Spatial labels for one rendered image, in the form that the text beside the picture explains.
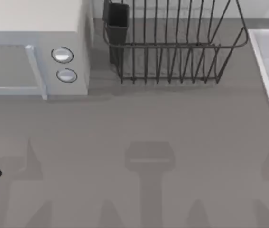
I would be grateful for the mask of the silver microwave knob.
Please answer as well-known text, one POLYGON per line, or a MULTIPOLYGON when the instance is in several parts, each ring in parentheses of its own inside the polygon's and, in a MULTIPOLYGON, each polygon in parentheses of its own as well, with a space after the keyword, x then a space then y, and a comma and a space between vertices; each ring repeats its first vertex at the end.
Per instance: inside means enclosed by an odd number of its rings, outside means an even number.
POLYGON ((51 50, 51 57, 54 61, 58 63, 67 64, 73 60, 74 54, 69 48, 60 47, 51 50))
POLYGON ((63 83, 73 83, 78 79, 77 73, 69 68, 57 71, 56 77, 63 83))

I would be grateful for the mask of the black cutlery holder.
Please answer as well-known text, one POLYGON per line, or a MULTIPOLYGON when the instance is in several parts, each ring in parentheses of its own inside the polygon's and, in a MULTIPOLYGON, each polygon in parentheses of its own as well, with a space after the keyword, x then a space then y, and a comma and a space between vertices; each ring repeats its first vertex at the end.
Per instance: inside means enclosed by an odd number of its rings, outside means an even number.
POLYGON ((130 7, 126 3, 104 0, 102 19, 108 40, 110 63, 117 66, 120 64, 120 56, 123 55, 123 48, 117 46, 122 46, 126 42, 129 11, 130 7))

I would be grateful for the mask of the pale microwave oven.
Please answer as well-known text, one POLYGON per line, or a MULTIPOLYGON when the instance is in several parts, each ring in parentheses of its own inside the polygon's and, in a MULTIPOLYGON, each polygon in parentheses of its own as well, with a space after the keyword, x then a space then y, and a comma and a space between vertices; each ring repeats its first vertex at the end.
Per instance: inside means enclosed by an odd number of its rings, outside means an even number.
POLYGON ((93 38, 91 0, 0 0, 0 44, 34 46, 48 98, 88 94, 93 38), (70 63, 52 59, 51 50, 60 47, 73 52, 70 63), (57 79, 65 68, 77 73, 75 82, 57 79))

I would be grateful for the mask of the microwave oven door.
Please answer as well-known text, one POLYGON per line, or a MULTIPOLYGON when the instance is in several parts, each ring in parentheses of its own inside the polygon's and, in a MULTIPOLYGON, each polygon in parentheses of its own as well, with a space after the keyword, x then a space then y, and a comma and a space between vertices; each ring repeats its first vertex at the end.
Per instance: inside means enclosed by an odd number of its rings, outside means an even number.
POLYGON ((0 95, 2 96, 41 96, 25 46, 0 44, 0 95))

